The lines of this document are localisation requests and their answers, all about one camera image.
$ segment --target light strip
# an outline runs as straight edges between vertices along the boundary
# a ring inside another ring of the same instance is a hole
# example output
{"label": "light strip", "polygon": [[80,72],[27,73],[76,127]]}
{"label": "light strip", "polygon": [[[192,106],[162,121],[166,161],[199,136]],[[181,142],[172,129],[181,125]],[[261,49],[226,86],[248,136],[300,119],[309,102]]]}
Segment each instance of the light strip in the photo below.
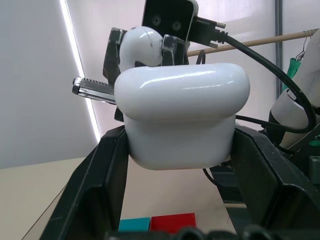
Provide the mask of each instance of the light strip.
{"label": "light strip", "polygon": [[[79,55],[79,50],[78,50],[76,37],[75,37],[75,33],[74,33],[74,27],[72,25],[72,21],[71,21],[70,12],[69,12],[69,9],[68,9],[67,1],[66,0],[60,0],[60,6],[61,6],[62,14],[63,14],[64,24],[65,24],[66,31],[68,33],[68,37],[69,37],[69,41],[70,41],[70,45],[71,45],[71,48],[72,48],[73,57],[74,57],[74,60],[75,60],[75,63],[76,63],[76,67],[78,68],[79,77],[84,78],[85,77],[85,73],[84,73],[84,69],[83,69],[82,63],[81,63],[81,58],[80,58],[80,55]],[[98,123],[97,123],[94,107],[92,105],[92,101],[91,101],[91,99],[86,98],[85,99],[85,103],[86,103],[86,106],[87,106],[88,111],[89,111],[90,120],[91,120],[91,124],[92,124],[92,127],[93,127],[93,131],[94,131],[94,135],[95,135],[96,141],[99,143],[99,141],[101,139],[101,136],[100,136],[100,133],[99,133]]]}

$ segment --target white earbud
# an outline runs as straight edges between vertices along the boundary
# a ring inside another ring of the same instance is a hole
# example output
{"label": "white earbud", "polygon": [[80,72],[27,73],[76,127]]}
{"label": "white earbud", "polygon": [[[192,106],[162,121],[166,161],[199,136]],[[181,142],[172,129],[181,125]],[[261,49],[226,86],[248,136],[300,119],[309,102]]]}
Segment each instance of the white earbud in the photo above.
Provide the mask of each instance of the white earbud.
{"label": "white earbud", "polygon": [[162,62],[162,41],[163,37],[152,28],[139,26],[129,30],[120,46],[120,72],[134,68],[136,62],[149,67],[159,66]]}

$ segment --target table surface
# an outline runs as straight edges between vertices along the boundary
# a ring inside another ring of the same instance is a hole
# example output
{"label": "table surface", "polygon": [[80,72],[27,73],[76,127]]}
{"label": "table surface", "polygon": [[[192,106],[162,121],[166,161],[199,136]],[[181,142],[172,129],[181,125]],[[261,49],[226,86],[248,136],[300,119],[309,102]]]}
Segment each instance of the table surface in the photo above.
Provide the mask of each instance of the table surface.
{"label": "table surface", "polygon": [[[0,239],[21,240],[83,158],[0,169]],[[218,189],[201,169],[153,171],[130,159],[121,219],[195,213],[204,232],[235,232]]]}

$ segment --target red block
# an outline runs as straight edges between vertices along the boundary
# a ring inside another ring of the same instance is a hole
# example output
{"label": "red block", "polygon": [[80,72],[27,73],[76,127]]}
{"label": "red block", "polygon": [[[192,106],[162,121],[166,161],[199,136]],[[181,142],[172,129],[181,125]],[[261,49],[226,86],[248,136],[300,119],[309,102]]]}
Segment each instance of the red block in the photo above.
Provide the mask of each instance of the red block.
{"label": "red block", "polygon": [[163,231],[169,234],[176,234],[180,229],[185,227],[196,227],[194,213],[153,216],[150,220],[149,231]]}

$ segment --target airpod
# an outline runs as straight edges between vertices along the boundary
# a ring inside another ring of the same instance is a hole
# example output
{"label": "airpod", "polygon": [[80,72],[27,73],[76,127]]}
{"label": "airpod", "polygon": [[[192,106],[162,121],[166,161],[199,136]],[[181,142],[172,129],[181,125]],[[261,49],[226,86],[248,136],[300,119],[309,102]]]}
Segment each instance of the airpod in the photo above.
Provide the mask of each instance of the airpod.
{"label": "airpod", "polygon": [[249,93],[246,72],[231,63],[136,67],[122,72],[114,86],[130,155],[151,170],[222,163]]}
{"label": "airpod", "polygon": [[136,62],[146,66],[159,66],[162,62],[163,37],[152,28],[139,26],[124,36],[119,50],[120,72],[135,67]]}

